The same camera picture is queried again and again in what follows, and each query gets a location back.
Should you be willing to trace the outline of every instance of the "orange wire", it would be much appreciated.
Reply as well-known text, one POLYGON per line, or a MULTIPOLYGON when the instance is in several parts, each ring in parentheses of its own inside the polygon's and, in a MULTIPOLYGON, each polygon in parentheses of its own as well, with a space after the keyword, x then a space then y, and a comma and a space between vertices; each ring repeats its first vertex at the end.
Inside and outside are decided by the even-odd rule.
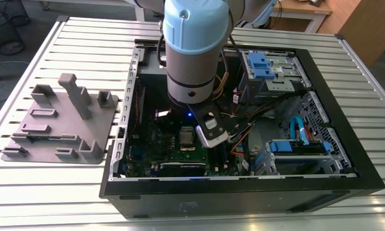
POLYGON ((239 156, 243 156, 242 153, 230 153, 231 155, 239 155, 239 156))
POLYGON ((247 132, 246 132, 246 133, 242 135, 242 137, 241 137, 241 139, 238 140, 238 142, 237 142, 235 146, 233 146, 233 148, 231 148, 231 150, 230 150, 230 153, 233 153, 233 152, 234 152, 234 150, 235 150, 235 148, 237 148, 238 144, 239 144, 239 143, 241 143, 241 141, 243 140, 245 136, 249 134, 250 130, 251 130, 251 127, 250 127, 250 129, 247 130, 247 132))
POLYGON ((305 128, 305 130, 306 130, 306 136, 307 136, 307 139, 311 140, 314 137, 313 137, 313 135, 311 135, 311 133, 310 133, 310 131, 309 131, 306 125, 303 125, 303 128, 305 128))

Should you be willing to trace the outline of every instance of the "table leg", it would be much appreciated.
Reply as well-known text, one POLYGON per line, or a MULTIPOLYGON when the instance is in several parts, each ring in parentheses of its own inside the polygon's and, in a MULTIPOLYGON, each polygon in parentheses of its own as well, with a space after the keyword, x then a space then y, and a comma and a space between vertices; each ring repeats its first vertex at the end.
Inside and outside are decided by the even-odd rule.
POLYGON ((145 12, 144 8, 134 6, 136 8, 136 20, 140 22, 145 22, 145 12))
POLYGON ((317 32, 317 30, 319 29, 319 26, 323 22, 325 16, 326 15, 319 15, 319 14, 314 15, 314 18, 310 20, 309 25, 306 27, 306 30, 305 30, 306 33, 315 33, 317 32))

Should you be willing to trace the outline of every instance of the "power supply cable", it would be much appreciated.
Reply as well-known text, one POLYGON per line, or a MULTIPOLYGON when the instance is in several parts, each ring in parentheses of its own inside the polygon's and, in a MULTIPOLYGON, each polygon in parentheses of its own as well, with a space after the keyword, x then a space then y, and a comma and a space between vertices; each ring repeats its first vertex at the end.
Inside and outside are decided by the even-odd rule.
MULTIPOLYGON (((233 38, 231 38, 231 35, 229 36, 229 41, 230 41, 231 46, 233 46, 233 48, 234 48, 234 50, 235 50, 235 53, 237 53, 237 55, 238 55, 238 58, 239 58, 239 61, 241 61, 241 65, 242 65, 242 67, 245 67, 245 61, 243 61, 243 58, 242 58, 242 56, 241 56, 241 52, 239 52, 239 50, 238 50, 235 41, 234 41, 233 38)), ((249 94, 249 88, 247 88, 247 86, 249 86, 249 77, 247 77, 247 73, 246 73, 246 71, 245 71, 245 68, 243 68, 243 78, 245 78, 245 84, 246 84, 246 101, 245 101, 243 112, 241 113, 239 118, 242 118, 242 117, 245 116, 245 111, 247 110, 249 100, 250 100, 250 94, 249 94)))

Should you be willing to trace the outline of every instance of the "floor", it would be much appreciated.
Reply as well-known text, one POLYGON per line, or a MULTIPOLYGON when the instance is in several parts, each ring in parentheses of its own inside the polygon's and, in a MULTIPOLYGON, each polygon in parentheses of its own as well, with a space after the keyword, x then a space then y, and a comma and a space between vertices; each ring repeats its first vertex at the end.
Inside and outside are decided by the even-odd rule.
MULTIPOLYGON (((69 15, 76 17, 105 18, 105 19, 122 19, 134 20, 136 14, 130 7, 101 6, 89 4, 73 3, 50 3, 50 10, 42 11, 37 1, 22 1, 25 10, 30 17, 28 26, 18 27, 18 32, 25 42, 25 50, 16 55, 0 55, 0 62, 4 61, 25 61, 29 62, 34 53, 41 45, 41 42, 53 26, 58 15, 69 15)), ((146 11, 146 21, 158 21, 153 17, 153 12, 146 11)), ((9 96, 18 78, 24 73, 26 64, 10 63, 0 66, 0 101, 5 100, 9 96)), ((371 65, 370 71, 379 81, 385 89, 385 54, 379 57, 377 62, 371 65)))

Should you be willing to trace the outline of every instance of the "blue plastic clip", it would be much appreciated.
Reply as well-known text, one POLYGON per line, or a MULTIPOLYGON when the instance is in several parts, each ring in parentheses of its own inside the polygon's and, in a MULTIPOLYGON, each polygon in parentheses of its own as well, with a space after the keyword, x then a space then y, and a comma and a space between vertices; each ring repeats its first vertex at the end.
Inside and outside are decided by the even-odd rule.
POLYGON ((299 116, 294 116, 290 119, 290 125, 289 125, 289 130, 290 130, 290 139, 295 139, 295 123, 299 128, 299 138, 302 140, 303 145, 309 145, 309 141, 306 138, 306 133, 305 133, 305 128, 303 128, 303 122, 299 116))
POLYGON ((270 71, 270 62, 263 53, 249 53, 247 63, 253 70, 254 78, 274 79, 275 74, 270 71))

